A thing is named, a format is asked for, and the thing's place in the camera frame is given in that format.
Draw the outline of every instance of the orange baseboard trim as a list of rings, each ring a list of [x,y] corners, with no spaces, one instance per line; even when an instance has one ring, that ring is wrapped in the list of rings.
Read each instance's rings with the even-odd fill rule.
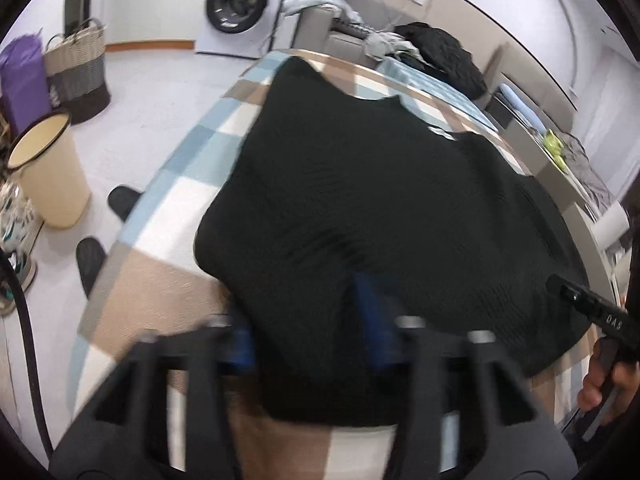
[[[190,40],[157,40],[157,41],[127,41],[127,43],[110,43],[105,46],[107,52],[122,50],[193,50],[195,41]]]

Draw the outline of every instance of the hand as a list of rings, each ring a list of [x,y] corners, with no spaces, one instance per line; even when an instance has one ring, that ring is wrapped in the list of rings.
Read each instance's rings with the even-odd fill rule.
[[[596,408],[602,402],[600,388],[605,381],[605,373],[600,365],[600,341],[593,347],[593,355],[589,360],[589,373],[582,381],[582,390],[578,394],[578,407],[584,412]],[[640,367],[638,363],[629,365],[617,363],[613,368],[612,379],[620,387],[620,393],[609,413],[602,419],[602,425],[609,424],[617,416],[626,412],[640,386]]]

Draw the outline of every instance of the paper roll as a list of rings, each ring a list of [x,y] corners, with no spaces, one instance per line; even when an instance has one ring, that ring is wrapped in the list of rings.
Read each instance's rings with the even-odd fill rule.
[[[629,218],[620,202],[615,201],[605,211],[602,218],[593,225],[591,231],[598,247],[604,251],[618,240],[627,229],[629,229]]]

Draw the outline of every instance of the woven basket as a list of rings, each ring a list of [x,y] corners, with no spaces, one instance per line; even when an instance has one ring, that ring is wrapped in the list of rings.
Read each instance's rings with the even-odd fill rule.
[[[87,28],[87,23],[94,22]],[[81,123],[100,113],[111,101],[104,76],[104,27],[90,18],[79,30],[51,47],[63,37],[53,36],[47,43],[44,65],[49,93],[54,107],[71,112],[72,124]]]

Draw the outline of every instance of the black wall trim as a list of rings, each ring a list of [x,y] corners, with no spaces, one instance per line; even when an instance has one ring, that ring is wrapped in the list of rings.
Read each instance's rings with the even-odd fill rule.
[[[546,67],[540,63],[540,60],[534,56],[531,51],[522,44],[522,42],[520,40],[518,40],[518,38],[516,38],[513,34],[511,34],[506,28],[504,28],[499,22],[497,22],[496,20],[494,20],[491,16],[489,16],[486,12],[484,12],[484,10],[482,10],[480,7],[478,7],[476,4],[470,2],[469,0],[464,0],[466,3],[468,3],[470,6],[472,6],[473,8],[479,10],[480,12],[482,12],[486,17],[488,17],[492,22],[494,22],[496,25],[498,25],[498,27],[500,27],[504,32],[506,32],[511,39],[513,39],[513,41],[515,41],[517,44],[519,44],[524,50],[527,51],[527,54],[529,54],[533,59],[536,60],[536,62],[542,67],[542,70],[544,70],[546,72],[546,74],[553,80],[554,83],[556,83],[556,86],[558,86],[558,88],[560,89],[560,91],[564,94],[564,96],[568,99],[568,101],[571,103],[571,106],[574,108],[574,110],[577,110],[577,108],[575,107],[574,102],[572,101],[572,99],[569,97],[569,95],[567,94],[567,92],[564,91],[564,88],[562,88],[562,86],[560,85],[560,83],[558,83],[558,81],[556,81],[556,78],[553,77],[552,73],[549,72],[549,70],[546,69]]]

